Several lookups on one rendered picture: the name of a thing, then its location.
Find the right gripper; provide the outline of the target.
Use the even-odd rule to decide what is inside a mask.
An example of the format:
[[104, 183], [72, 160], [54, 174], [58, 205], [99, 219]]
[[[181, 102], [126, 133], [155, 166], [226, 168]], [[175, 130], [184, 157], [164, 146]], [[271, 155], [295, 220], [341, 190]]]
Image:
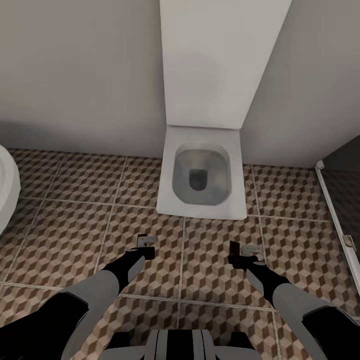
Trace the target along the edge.
[[249, 256], [249, 257], [242, 256], [242, 255], [228, 256], [228, 261], [230, 264], [232, 264], [234, 269], [244, 270], [244, 265], [247, 260], [259, 261], [257, 256]]

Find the robot trunk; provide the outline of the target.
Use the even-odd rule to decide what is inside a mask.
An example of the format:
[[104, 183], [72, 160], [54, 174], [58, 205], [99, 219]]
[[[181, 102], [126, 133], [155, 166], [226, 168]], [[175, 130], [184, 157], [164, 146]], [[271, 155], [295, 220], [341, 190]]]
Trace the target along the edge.
[[152, 329], [144, 360], [216, 360], [214, 346], [208, 329]]

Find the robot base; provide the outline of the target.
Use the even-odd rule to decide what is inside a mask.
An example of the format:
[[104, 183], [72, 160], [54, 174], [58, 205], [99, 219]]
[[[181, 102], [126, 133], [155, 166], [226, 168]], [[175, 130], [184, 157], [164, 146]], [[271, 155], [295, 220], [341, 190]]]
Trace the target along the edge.
[[[216, 360], [264, 360], [244, 331], [232, 332], [230, 346], [215, 345]], [[116, 332], [97, 360], [144, 360], [146, 345], [130, 346], [128, 332]]]

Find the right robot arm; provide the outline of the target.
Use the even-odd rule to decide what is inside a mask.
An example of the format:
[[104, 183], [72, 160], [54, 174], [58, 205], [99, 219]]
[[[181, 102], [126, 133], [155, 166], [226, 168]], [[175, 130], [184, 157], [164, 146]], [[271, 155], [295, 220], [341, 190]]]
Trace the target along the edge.
[[360, 360], [360, 324], [334, 303], [314, 296], [269, 269], [250, 253], [259, 245], [243, 245], [242, 255], [228, 256], [234, 269], [266, 299], [297, 336], [312, 360]]

